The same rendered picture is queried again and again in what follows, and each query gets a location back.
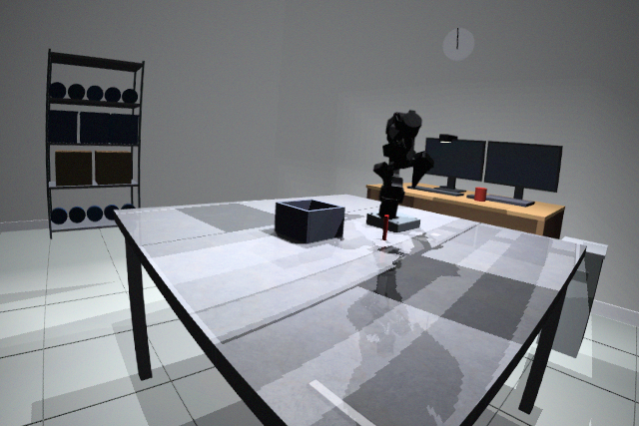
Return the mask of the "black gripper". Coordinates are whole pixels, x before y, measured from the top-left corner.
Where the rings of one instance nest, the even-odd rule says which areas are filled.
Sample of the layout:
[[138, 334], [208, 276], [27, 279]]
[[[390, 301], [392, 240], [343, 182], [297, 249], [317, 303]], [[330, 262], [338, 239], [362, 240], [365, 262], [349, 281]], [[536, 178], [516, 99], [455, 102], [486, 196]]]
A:
[[402, 156], [394, 157], [392, 158], [393, 164], [389, 165], [386, 162], [381, 162], [374, 165], [373, 171], [382, 178], [384, 190], [387, 194], [390, 190], [395, 170], [413, 167], [411, 186], [415, 188], [422, 176], [433, 168], [433, 158], [427, 151], [417, 153], [414, 150], [414, 144], [411, 142], [407, 142], [407, 147], [407, 159]]

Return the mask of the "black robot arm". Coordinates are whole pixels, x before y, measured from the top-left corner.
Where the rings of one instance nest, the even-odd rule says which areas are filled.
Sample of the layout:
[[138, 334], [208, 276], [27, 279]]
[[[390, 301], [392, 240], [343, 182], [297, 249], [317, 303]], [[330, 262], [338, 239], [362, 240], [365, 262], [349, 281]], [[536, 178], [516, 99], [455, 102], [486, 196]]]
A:
[[[416, 111], [409, 110], [408, 113], [394, 112], [386, 126], [387, 141], [389, 144], [382, 146], [383, 155], [389, 157], [388, 164], [393, 164], [394, 157], [407, 159], [407, 142], [414, 144], [414, 137], [417, 136], [421, 127], [421, 117]], [[400, 169], [399, 169], [400, 170]], [[388, 219], [399, 218], [397, 215], [398, 204], [403, 204], [404, 187], [403, 178], [399, 175], [399, 170], [393, 173], [393, 181], [388, 194], [384, 190], [383, 184], [380, 187], [378, 199], [380, 201], [379, 210], [376, 215]], [[383, 198], [382, 198], [383, 197]]]

